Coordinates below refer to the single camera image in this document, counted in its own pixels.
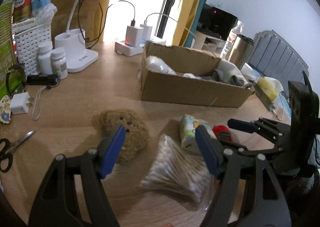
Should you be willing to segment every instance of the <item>power adapter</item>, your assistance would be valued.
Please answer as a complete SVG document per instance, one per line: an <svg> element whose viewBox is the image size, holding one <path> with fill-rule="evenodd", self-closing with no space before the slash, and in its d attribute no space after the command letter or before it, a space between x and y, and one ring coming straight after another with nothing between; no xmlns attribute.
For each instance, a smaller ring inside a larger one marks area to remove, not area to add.
<svg viewBox="0 0 320 227"><path fill-rule="evenodd" d="M133 26L127 26L127 33L125 35L124 43L131 47L140 47L143 36L143 28L134 26L135 22L131 22Z"/></svg>
<svg viewBox="0 0 320 227"><path fill-rule="evenodd" d="M149 41L151 38L152 26L140 24L140 27L143 28L142 40Z"/></svg>
<svg viewBox="0 0 320 227"><path fill-rule="evenodd" d="M13 98L10 104L10 109L12 114L28 113L29 102L30 102L30 95L27 92L13 95Z"/></svg>

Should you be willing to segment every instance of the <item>teddy bear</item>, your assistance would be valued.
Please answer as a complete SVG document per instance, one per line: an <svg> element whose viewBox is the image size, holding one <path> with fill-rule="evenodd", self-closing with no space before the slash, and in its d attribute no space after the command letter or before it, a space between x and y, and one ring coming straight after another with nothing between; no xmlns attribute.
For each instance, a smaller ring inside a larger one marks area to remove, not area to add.
<svg viewBox="0 0 320 227"><path fill-rule="evenodd" d="M116 125L125 128L124 145L121 148L117 162L123 164L132 160L136 153L146 148L149 142L149 131L142 119L130 109L106 110L100 115L100 123L107 132Z"/></svg>

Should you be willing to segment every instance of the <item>white basket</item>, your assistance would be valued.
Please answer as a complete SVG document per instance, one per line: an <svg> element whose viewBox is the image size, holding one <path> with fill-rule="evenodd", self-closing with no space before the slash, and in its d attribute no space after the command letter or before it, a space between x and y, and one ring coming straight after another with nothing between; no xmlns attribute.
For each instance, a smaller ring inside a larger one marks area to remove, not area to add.
<svg viewBox="0 0 320 227"><path fill-rule="evenodd" d="M42 24L15 35L19 63L24 63L26 75L40 74L38 45L51 41L51 23Z"/></svg>

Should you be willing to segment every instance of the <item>white bottle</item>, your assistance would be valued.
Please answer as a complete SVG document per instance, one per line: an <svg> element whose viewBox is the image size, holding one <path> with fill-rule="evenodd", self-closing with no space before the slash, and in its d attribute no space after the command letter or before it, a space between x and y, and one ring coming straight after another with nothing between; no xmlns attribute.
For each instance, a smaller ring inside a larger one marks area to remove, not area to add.
<svg viewBox="0 0 320 227"><path fill-rule="evenodd" d="M52 41L43 42L38 45L38 60L41 73L44 75L53 74L51 66Z"/></svg>
<svg viewBox="0 0 320 227"><path fill-rule="evenodd" d="M242 33L244 23L238 21L237 25L233 27L229 33L226 44L224 45L220 58L225 59L227 53L231 50L233 43L235 42L237 35Z"/></svg>
<svg viewBox="0 0 320 227"><path fill-rule="evenodd" d="M57 74L61 80L68 76L67 60L65 58L63 47L52 50L51 59L54 74Z"/></svg>

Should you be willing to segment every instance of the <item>gray cloth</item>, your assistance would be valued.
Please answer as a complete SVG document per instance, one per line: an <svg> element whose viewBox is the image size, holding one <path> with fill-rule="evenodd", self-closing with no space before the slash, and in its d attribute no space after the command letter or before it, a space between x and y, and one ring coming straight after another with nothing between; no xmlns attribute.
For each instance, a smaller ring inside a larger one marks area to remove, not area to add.
<svg viewBox="0 0 320 227"><path fill-rule="evenodd" d="M236 85L236 86L240 86L240 87L245 87L245 88L250 88L252 87L251 83L247 83L244 84L244 80L237 78L237 76L233 75L229 78L229 80L224 80L224 73L223 71L219 70L219 69L215 69L213 72L212 76L204 76L201 77L204 80L213 80L213 81L219 81L219 82L224 82L227 84L231 84L231 85Z"/></svg>

